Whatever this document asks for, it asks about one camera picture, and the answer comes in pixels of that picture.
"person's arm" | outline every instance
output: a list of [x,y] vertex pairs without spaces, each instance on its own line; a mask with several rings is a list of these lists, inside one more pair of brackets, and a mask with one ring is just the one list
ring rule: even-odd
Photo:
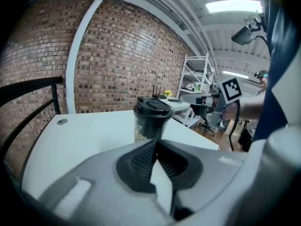
[[[264,94],[244,99],[240,102],[240,118],[245,120],[258,120],[263,108]],[[224,120],[235,119],[237,113],[237,104],[231,103],[223,113]]]

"white pipe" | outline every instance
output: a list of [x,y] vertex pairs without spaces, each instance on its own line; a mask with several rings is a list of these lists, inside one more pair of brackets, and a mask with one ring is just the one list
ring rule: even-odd
[[149,2],[145,0],[123,0],[132,4],[135,4],[138,7],[141,7],[157,18],[159,18],[161,21],[163,21],[165,24],[167,24],[172,30],[176,32],[191,48],[191,50],[196,54],[200,55],[199,50],[194,45],[194,43],[189,39],[189,37],[183,32],[183,30],[168,16],[166,16],[165,13],[163,13],[161,10],[156,8],[154,5],[150,4]]
[[196,16],[196,14],[190,8],[189,4],[185,0],[178,0],[178,1],[181,2],[184,5],[184,7],[188,10],[188,12],[192,15],[193,19],[196,21],[198,27],[202,30],[203,35],[204,35],[205,39],[207,40],[207,43],[208,43],[209,48],[211,50],[211,54],[212,54],[212,57],[213,57],[213,60],[214,60],[216,73],[218,75],[218,78],[220,79],[219,74],[218,74],[217,62],[216,62],[216,59],[214,58],[213,48],[211,46],[211,42],[208,38],[208,35],[207,35],[206,31],[204,31],[204,28],[203,28],[202,24],[200,23],[200,21],[199,21],[198,17]]
[[75,72],[75,62],[77,53],[79,51],[80,42],[84,36],[85,30],[103,0],[94,0],[92,5],[89,7],[88,11],[84,15],[83,19],[79,24],[79,28],[77,29],[67,61],[66,68],[66,102],[67,102],[67,110],[69,114],[75,114],[75,101],[74,101],[74,72]]
[[197,31],[195,25],[191,22],[191,20],[188,18],[188,16],[181,10],[181,8],[172,0],[162,0],[167,1],[169,3],[169,7],[173,7],[174,12],[177,12],[177,15],[181,17],[182,21],[186,24],[187,27],[189,27],[193,35],[195,36],[196,40],[199,42],[200,47],[204,52],[206,52],[206,48],[203,47],[203,44],[205,45],[202,37],[200,36],[199,32]]

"brick wall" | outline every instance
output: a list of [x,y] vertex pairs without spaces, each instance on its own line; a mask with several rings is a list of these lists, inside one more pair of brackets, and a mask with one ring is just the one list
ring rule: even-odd
[[152,85],[176,95],[185,54],[193,53],[166,24],[121,0],[104,0],[79,48],[74,92],[77,113],[133,109]]
[[[77,27],[93,0],[37,0],[28,6],[0,56],[0,86],[51,76],[65,76]],[[58,86],[60,109],[66,113],[64,85]],[[51,97],[49,88],[15,99],[0,108],[0,140]],[[18,178],[39,132],[54,115],[50,106],[24,128],[10,147],[6,161]]]
[[[0,55],[0,86],[65,76],[77,27],[93,0],[37,0],[25,12]],[[128,110],[152,85],[176,95],[185,54],[193,53],[173,30],[149,12],[121,0],[104,0],[85,32],[76,62],[78,113]],[[66,113],[64,85],[58,87]],[[51,97],[40,89],[0,108],[0,140]],[[54,114],[38,115],[11,146],[6,160],[16,177],[28,150]]]

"ceiling light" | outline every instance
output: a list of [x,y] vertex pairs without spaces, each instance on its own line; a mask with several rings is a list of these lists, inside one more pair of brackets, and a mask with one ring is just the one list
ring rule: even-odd
[[249,76],[246,76],[246,75],[243,75],[243,74],[239,74],[239,73],[233,73],[233,72],[229,72],[229,71],[223,71],[223,73],[234,75],[234,76],[238,76],[238,77],[242,77],[242,78],[245,78],[245,79],[249,79]]
[[225,0],[207,3],[206,7],[210,13],[226,11],[246,11],[262,13],[262,6],[259,1],[254,0]]

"cable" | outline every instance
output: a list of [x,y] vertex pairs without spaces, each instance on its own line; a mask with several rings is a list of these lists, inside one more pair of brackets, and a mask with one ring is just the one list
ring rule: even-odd
[[234,151],[234,148],[233,148],[233,144],[232,144],[232,141],[231,141],[231,136],[232,136],[232,134],[233,134],[233,132],[234,132],[234,130],[236,128],[236,125],[237,125],[238,120],[239,120],[239,114],[240,114],[240,101],[237,100],[236,103],[237,103],[236,118],[235,118],[235,122],[234,122],[233,128],[232,128],[232,130],[231,130],[231,132],[229,134],[229,141],[230,141],[230,146],[231,146],[232,151]]
[[268,44],[268,41],[265,37],[263,37],[261,34],[257,34],[255,37],[256,38],[261,38],[265,42],[265,44],[268,46],[268,50],[269,50],[269,44]]

